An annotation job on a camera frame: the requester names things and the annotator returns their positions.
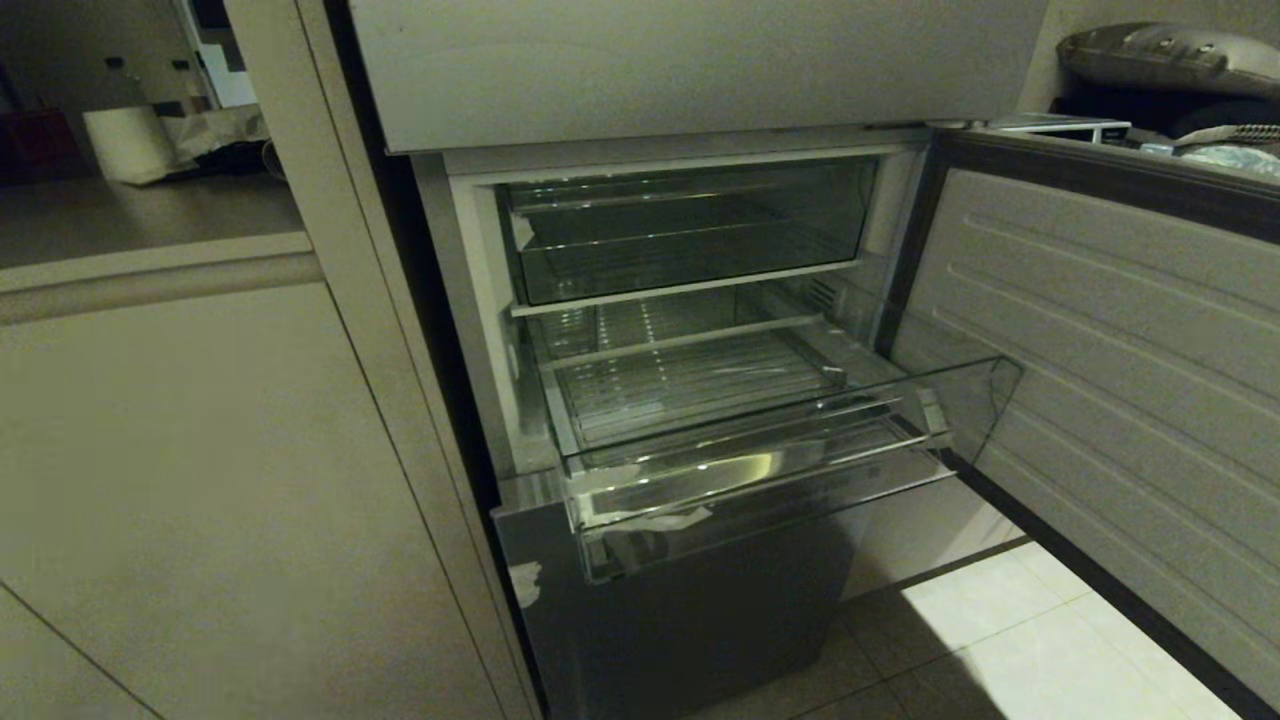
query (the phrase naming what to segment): white tile floor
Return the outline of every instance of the white tile floor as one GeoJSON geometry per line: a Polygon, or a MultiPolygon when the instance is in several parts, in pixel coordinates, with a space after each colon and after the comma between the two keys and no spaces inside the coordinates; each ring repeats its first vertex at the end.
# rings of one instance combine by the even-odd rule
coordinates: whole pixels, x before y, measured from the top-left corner
{"type": "Polygon", "coordinates": [[[1032,543],[854,601],[817,664],[686,720],[1231,717],[1032,543]]]}

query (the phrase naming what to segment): kitchen cabinet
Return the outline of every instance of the kitchen cabinet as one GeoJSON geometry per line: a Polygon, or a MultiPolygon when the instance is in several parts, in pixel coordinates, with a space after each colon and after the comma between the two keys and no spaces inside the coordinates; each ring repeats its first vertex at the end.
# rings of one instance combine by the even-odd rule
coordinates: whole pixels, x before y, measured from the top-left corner
{"type": "Polygon", "coordinates": [[[159,714],[499,716],[324,283],[0,346],[0,578],[159,714]]]}
{"type": "Polygon", "coordinates": [[[155,720],[155,715],[3,589],[0,716],[155,720]]]}

